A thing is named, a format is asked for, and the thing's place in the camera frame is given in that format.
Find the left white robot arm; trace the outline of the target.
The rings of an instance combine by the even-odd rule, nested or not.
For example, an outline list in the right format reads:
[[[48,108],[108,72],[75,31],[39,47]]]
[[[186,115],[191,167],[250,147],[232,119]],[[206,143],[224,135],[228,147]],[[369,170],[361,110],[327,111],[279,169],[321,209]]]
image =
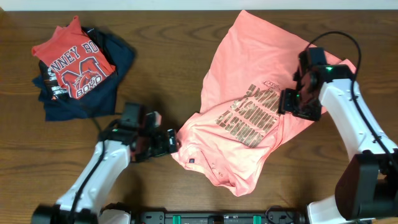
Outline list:
[[[130,209],[104,203],[116,179],[131,163],[177,152],[176,132],[157,128],[108,127],[100,135],[89,163],[54,205],[39,205],[32,224],[132,223]]]

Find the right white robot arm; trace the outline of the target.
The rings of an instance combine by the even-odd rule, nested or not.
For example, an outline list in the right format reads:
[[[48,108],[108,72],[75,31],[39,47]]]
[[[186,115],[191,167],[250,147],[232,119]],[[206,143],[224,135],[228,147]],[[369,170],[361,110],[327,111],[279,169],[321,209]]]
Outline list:
[[[378,125],[347,65],[301,65],[282,92],[280,113],[318,121],[326,108],[349,156],[335,193],[307,206],[308,223],[352,223],[397,216],[397,144]]]

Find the pink t-shirt with gold print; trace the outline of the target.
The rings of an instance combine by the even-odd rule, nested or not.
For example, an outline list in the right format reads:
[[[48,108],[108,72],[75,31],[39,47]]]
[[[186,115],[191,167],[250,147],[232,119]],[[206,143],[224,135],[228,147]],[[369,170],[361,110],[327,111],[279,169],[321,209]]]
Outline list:
[[[177,133],[173,158],[237,197],[250,194],[268,156],[311,125],[277,112],[281,91],[295,87],[306,46],[297,35],[240,12],[203,79],[199,112]]]

